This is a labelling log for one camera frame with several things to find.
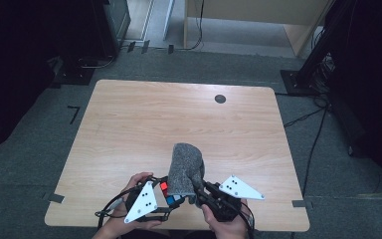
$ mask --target table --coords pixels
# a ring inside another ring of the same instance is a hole
[[[284,24],[293,52],[299,56],[333,2],[334,0],[204,0],[203,18]],[[169,2],[164,38],[174,3],[175,0]],[[185,0],[184,48],[187,48],[188,18],[200,18],[201,3],[202,0]]]
[[[65,200],[51,202],[46,223],[96,226],[95,212],[132,174],[167,175],[176,142],[201,150],[205,180],[235,174],[265,195],[249,201],[258,230],[309,228],[305,208],[292,206],[302,197],[272,89],[116,80],[95,86],[55,191]],[[158,228],[206,230],[203,218],[185,202]]]

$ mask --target person's left hand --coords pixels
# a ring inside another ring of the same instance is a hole
[[[137,173],[133,176],[131,176],[131,179],[129,179],[128,184],[125,186],[124,189],[122,189],[121,192],[134,187],[138,182],[145,182],[145,179],[148,176],[153,175],[152,172],[141,172]],[[123,202],[117,205],[112,213],[112,216],[123,216],[126,215],[128,212],[126,211],[125,207],[125,201],[128,197],[128,194],[125,194],[122,196]],[[160,225],[161,221],[147,221],[147,222],[129,222],[125,224],[123,222],[123,218],[109,218],[107,222],[100,228],[100,230],[97,232],[97,234],[93,238],[116,238],[120,235],[123,235],[125,233],[128,233],[132,231],[133,229],[140,228],[140,229],[151,229],[155,226]]]

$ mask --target gray cloth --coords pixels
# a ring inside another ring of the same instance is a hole
[[[188,143],[173,146],[167,184],[168,195],[189,196],[195,202],[195,189],[203,188],[204,162],[201,151]]]

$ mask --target black pole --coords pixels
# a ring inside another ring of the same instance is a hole
[[[353,1],[354,0],[344,0],[334,3],[341,2],[335,14],[331,17],[330,23],[324,30],[324,33],[299,71],[281,70],[282,79],[289,95],[318,95],[318,92],[311,87],[315,68],[329,51],[329,45],[334,38],[336,29],[343,26],[344,16],[347,11],[350,10]]]

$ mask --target wooden tabletop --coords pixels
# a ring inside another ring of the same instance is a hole
[[[223,104],[217,95],[226,98]],[[166,176],[173,145],[198,147],[204,179],[222,183],[235,174],[263,193],[249,200],[261,231],[306,231],[302,200],[274,91],[178,83],[100,80],[45,221],[52,226],[96,227],[95,212],[116,196],[136,172]],[[162,205],[164,199],[156,191]],[[208,229],[202,211],[188,202],[159,229]]]

